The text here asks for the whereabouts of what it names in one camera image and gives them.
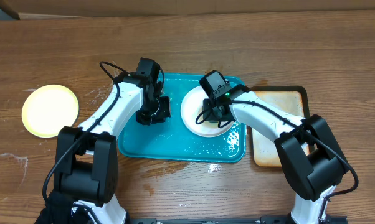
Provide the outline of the white plate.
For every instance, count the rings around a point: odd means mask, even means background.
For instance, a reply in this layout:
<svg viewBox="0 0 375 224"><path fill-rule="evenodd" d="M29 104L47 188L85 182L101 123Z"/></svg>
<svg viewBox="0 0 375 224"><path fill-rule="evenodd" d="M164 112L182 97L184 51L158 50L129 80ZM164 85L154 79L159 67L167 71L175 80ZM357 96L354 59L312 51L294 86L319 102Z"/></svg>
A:
<svg viewBox="0 0 375 224"><path fill-rule="evenodd" d="M190 90L183 98L181 103L181 118L185 126L192 133L202 137L216 137L226 133L234 122L229 123L223 128L218 128L217 123L208 121L202 124L196 124L196 118L202 112L203 100L207 98L206 93L201 86L197 86Z"/></svg>

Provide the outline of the yellow plate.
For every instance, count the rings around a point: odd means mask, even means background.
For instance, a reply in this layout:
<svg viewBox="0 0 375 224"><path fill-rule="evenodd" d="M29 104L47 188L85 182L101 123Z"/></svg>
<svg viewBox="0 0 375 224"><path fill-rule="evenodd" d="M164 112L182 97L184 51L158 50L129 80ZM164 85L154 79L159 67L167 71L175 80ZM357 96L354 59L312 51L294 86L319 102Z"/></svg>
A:
<svg viewBox="0 0 375 224"><path fill-rule="evenodd" d="M76 95L62 85L46 85L25 100L21 118L24 127L40 138L56 137L65 126L73 126L79 114Z"/></svg>

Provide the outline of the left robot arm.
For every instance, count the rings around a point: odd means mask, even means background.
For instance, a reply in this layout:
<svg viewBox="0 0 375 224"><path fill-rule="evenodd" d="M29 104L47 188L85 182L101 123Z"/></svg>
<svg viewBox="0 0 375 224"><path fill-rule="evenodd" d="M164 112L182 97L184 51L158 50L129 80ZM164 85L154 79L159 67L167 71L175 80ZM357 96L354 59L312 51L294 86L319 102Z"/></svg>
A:
<svg viewBox="0 0 375 224"><path fill-rule="evenodd" d="M170 99L162 96L164 72L141 58L136 71L122 70L99 109L78 127L63 127L57 137L55 165L47 175L54 189L42 188L45 201L37 223L131 223L119 204L117 139L132 116L142 125L171 117Z"/></svg>

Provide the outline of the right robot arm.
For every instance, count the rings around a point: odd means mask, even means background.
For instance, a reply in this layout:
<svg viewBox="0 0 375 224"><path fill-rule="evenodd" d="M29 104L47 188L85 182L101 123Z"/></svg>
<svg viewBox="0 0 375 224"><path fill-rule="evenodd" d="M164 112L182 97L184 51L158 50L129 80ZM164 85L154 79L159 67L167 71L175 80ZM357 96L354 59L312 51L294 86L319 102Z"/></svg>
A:
<svg viewBox="0 0 375 224"><path fill-rule="evenodd" d="M325 210L336 186L352 167L327 122L284 112L261 100L245 85L231 86L216 70L199 81L207 95L196 124L236 121L272 141L290 187L296 193L291 223L331 223Z"/></svg>

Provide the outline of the teal plastic tray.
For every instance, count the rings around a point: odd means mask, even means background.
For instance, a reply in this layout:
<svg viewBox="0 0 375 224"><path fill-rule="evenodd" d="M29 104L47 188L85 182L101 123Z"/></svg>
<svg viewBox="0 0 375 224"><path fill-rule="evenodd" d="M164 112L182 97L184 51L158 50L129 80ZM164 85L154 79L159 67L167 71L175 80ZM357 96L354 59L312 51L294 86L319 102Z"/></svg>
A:
<svg viewBox="0 0 375 224"><path fill-rule="evenodd" d="M194 134L184 125L181 103L185 95L199 86L202 75L167 73L163 93L170 98L171 117L163 123L144 126L132 116L118 137L124 156L195 162L240 161L246 148L246 125L234 123L216 137Z"/></svg>

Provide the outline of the black knit cloth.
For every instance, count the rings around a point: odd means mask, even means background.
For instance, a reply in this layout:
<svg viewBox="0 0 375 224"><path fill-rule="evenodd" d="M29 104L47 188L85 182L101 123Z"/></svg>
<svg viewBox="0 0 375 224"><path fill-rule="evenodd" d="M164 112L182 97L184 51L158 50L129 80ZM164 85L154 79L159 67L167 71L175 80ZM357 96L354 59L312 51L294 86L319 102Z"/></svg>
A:
<svg viewBox="0 0 375 224"><path fill-rule="evenodd" d="M53 190L49 194L49 203L41 210L35 224L88 224L93 223L86 209L72 211L73 203L61 193Z"/></svg>

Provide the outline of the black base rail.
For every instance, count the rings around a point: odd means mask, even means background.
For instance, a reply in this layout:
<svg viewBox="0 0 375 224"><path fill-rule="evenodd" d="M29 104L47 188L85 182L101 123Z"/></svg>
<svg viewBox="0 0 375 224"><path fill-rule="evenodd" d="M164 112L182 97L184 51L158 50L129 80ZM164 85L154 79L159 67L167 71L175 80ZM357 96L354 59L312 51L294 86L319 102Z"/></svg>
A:
<svg viewBox="0 0 375 224"><path fill-rule="evenodd" d="M260 218L218 218L218 219L168 219L129 218L130 224L291 224L289 215L264 215Z"/></svg>

